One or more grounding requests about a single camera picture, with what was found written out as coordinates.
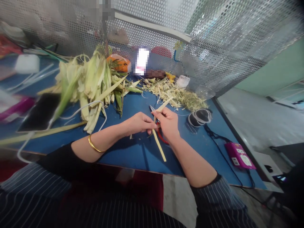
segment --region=left hand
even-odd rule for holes
[[[152,129],[156,129],[157,125],[154,121],[142,112],[136,113],[131,118],[121,123],[125,136],[130,136],[138,132],[147,131],[148,134],[152,133]]]

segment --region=scissors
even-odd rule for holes
[[[149,105],[149,107],[150,107],[150,110],[151,110],[151,111],[154,111],[154,110],[155,110],[155,108],[153,108],[151,105]],[[159,126],[158,131],[157,131],[158,137],[159,137],[165,144],[169,145],[169,143],[168,143],[168,142],[163,138],[163,136],[162,136],[159,119],[157,118],[156,120],[157,120],[157,121],[156,121],[156,125]]]

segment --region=gold bangle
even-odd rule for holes
[[[100,151],[99,149],[97,149],[97,148],[93,145],[93,143],[92,143],[92,141],[91,141],[91,135],[89,135],[89,144],[90,144],[91,147],[92,147],[94,150],[96,150],[97,152],[104,153],[104,152]]]

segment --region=blue table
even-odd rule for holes
[[[16,58],[10,57],[4,60],[0,60],[0,65],[14,65],[15,59]],[[53,62],[53,60],[50,59],[42,59],[41,69],[47,66],[50,61]],[[51,87],[55,84],[55,75],[56,74],[49,76],[48,78],[20,91],[19,93],[27,96],[36,96],[36,93],[38,91],[44,88]],[[6,79],[0,82],[0,86],[3,88],[11,87],[21,82],[23,78],[24,76],[15,75],[10,79]],[[122,118],[120,118],[120,115],[116,113],[113,106],[110,105],[110,107],[106,109],[108,120],[105,123],[104,128],[114,124],[118,124],[140,111],[152,117],[149,110],[149,105],[152,105],[155,108],[158,108],[160,105],[156,104],[157,97],[155,95],[148,92],[145,92],[144,95],[145,97],[147,97],[147,99],[144,99],[139,94],[131,92],[125,96]],[[234,137],[232,131],[228,127],[227,123],[221,116],[220,112],[216,108],[214,102],[209,100],[208,105],[209,108],[213,111],[213,119],[211,123],[208,124],[211,130],[221,136],[229,138],[233,142],[238,142]],[[66,111],[62,114],[62,116],[71,116],[78,108],[79,102],[75,105],[70,105],[66,108]],[[187,110],[179,110],[177,113],[179,115],[186,115],[190,112]],[[63,126],[66,121],[67,120],[62,119],[56,120],[53,124],[53,128]],[[75,124],[79,123],[80,121],[81,118],[79,113],[78,115],[76,115],[76,118],[68,124]],[[104,117],[101,116],[97,122],[95,131],[99,129],[103,121]],[[1,125],[0,139],[16,135],[15,131],[17,130],[21,122],[22,119],[20,118],[7,125]],[[220,154],[215,143],[207,135],[205,129],[203,127],[196,129],[197,134],[195,135],[190,131],[186,123],[187,116],[179,116],[179,132],[181,137],[185,139],[200,155],[202,155],[218,171],[218,173],[223,175],[231,185],[241,185],[240,182],[237,180],[235,174],[231,171],[227,162]],[[42,154],[51,153],[62,145],[65,145],[71,141],[75,141],[86,136],[87,133],[83,131],[83,128],[84,126],[81,126],[65,132],[32,139],[26,145],[24,150]],[[137,170],[146,170],[156,173],[184,176],[183,170],[169,146],[160,142],[167,159],[167,162],[164,162],[153,137],[147,138],[147,133],[138,133],[135,134],[133,137],[134,139],[131,140],[126,137],[118,141],[112,148],[109,149],[110,153],[106,153],[104,156],[102,156],[99,162],[102,164],[132,168]],[[224,147],[225,142],[220,139],[216,140],[216,142],[221,148],[226,159],[230,162],[230,159]],[[8,147],[18,149],[21,145],[22,143],[16,143],[9,145]],[[251,182],[248,174],[245,171],[241,171],[238,168],[233,167],[231,162],[230,166],[232,167],[236,175],[239,177],[243,185],[251,187]],[[251,170],[250,173],[255,182],[256,188],[265,189],[266,187],[262,182],[261,178],[259,177],[258,173],[255,170]]]

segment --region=floor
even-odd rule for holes
[[[236,88],[221,96],[219,101],[252,148],[270,155],[281,171],[288,172],[290,166],[268,147],[303,142],[304,114]],[[164,212],[178,219],[188,228],[195,227],[196,204],[187,180],[168,175],[164,176],[163,180]],[[267,227],[270,211],[241,189],[236,187],[233,189],[247,205],[248,213],[257,226]],[[248,192],[260,201],[270,195],[269,191],[248,190]],[[275,215],[273,227],[289,227],[281,217]]]

